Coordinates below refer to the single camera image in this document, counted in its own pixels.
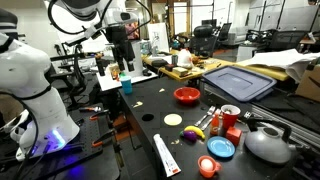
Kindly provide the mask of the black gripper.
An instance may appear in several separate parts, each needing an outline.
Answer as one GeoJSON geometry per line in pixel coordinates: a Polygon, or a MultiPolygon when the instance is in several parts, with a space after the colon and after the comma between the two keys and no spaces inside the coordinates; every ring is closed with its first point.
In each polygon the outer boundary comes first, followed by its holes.
{"type": "MultiPolygon", "coordinates": [[[[125,59],[129,72],[134,71],[134,52],[131,42],[127,38],[124,26],[111,26],[106,30],[107,40],[114,45],[113,55],[117,61],[125,59]]],[[[120,71],[125,70],[123,61],[118,62],[120,71]]]]}

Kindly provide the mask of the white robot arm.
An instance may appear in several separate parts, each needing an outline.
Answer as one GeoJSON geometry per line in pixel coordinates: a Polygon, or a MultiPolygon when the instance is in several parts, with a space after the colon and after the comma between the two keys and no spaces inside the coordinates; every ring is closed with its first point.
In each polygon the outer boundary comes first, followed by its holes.
{"type": "MultiPolygon", "coordinates": [[[[75,18],[100,21],[76,32],[75,45],[104,29],[107,39],[116,51],[114,58],[125,60],[132,71],[133,49],[127,39],[125,26],[138,20],[118,0],[48,0],[51,6],[66,9],[75,18]]],[[[18,122],[9,130],[12,140],[19,144],[16,159],[19,161],[38,157],[63,149],[80,132],[79,126],[68,114],[56,88],[45,78],[51,66],[49,56],[4,33],[0,34],[0,86],[19,100],[30,118],[18,122]]]]}

